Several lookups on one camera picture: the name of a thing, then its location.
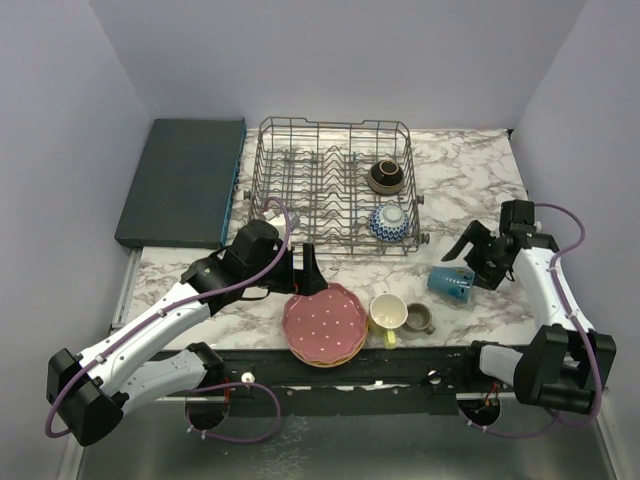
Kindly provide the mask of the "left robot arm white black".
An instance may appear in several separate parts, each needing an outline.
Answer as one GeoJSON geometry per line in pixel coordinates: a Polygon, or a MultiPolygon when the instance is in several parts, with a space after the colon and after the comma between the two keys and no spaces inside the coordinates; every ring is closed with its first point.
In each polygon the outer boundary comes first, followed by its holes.
{"type": "Polygon", "coordinates": [[[242,300],[248,288],[303,296],[327,289],[314,245],[303,245],[303,266],[297,269],[287,244],[286,233],[252,220],[231,245],[192,262],[159,301],[125,327],[78,354],[66,348],[56,352],[47,366],[46,435],[71,435],[89,446],[127,413],[158,397],[192,389],[214,393],[222,362],[205,344],[191,345],[166,362],[153,358],[171,340],[242,300]],[[54,418],[65,430],[54,431],[54,418]]]}

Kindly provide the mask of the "blue mug white inside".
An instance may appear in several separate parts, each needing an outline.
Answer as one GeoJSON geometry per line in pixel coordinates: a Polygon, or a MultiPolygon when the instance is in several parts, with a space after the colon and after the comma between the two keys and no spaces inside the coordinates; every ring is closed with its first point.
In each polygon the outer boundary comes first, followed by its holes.
{"type": "Polygon", "coordinates": [[[441,296],[467,303],[474,285],[475,273],[462,267],[434,267],[427,279],[427,288],[441,296]]]}

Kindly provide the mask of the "grey wire dish rack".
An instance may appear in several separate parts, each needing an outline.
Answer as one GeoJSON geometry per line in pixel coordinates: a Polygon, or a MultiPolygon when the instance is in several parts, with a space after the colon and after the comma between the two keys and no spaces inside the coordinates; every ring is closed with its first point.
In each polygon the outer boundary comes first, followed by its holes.
{"type": "Polygon", "coordinates": [[[416,188],[410,130],[400,121],[267,117],[259,125],[245,196],[249,218],[261,215],[267,198],[282,199],[300,220],[292,243],[312,243],[319,254],[401,256],[430,240],[420,225],[424,198],[416,188]],[[394,195],[383,196],[367,183],[369,170],[383,161],[396,163],[403,174],[394,195]],[[407,217],[407,233],[397,242],[385,243],[370,230],[370,216],[383,204],[407,217]]]}

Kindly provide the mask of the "cream mug yellow handle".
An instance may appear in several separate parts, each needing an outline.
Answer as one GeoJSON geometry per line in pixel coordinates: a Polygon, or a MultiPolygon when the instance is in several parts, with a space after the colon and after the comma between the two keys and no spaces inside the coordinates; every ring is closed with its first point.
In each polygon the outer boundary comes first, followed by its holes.
{"type": "Polygon", "coordinates": [[[387,349],[396,348],[397,331],[406,324],[407,317],[406,303],[391,293],[376,296],[369,305],[370,328],[383,339],[387,349]]]}

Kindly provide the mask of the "dark patterned bowl cream inside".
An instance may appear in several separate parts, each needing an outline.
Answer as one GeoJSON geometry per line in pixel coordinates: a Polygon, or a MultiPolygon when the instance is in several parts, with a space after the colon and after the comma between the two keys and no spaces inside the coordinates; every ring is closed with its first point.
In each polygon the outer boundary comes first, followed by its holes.
{"type": "Polygon", "coordinates": [[[404,172],[393,160],[380,160],[366,175],[367,184],[377,194],[391,196],[398,194],[404,186],[404,172]]]}

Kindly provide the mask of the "small grey-brown cup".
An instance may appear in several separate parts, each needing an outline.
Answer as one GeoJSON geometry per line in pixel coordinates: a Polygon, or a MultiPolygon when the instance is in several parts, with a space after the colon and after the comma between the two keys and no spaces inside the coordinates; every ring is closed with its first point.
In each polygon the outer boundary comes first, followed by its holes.
{"type": "Polygon", "coordinates": [[[411,332],[423,332],[431,335],[436,331],[431,310],[423,303],[413,302],[407,305],[407,319],[404,328],[411,332]]]}

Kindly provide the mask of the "red and blue patterned bowl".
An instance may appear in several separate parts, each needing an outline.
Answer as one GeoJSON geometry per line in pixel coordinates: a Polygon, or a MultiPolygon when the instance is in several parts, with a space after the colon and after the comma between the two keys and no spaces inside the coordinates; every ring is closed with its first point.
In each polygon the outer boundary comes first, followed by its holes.
{"type": "Polygon", "coordinates": [[[408,234],[409,218],[395,204],[380,205],[369,216],[369,230],[381,242],[397,243],[408,234]]]}

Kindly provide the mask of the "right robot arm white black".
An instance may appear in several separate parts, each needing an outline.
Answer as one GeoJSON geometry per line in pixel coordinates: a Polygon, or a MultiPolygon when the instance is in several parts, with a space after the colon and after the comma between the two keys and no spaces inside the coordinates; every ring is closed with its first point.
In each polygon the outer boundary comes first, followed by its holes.
{"type": "Polygon", "coordinates": [[[494,290],[514,276],[537,325],[525,347],[473,342],[473,359],[461,365],[460,379],[474,392],[499,380],[513,388],[522,404],[595,416],[616,344],[597,332],[579,308],[562,269],[565,252],[537,228],[537,207],[527,200],[503,202],[496,233],[474,220],[443,257],[462,256],[476,288],[494,290]]]}

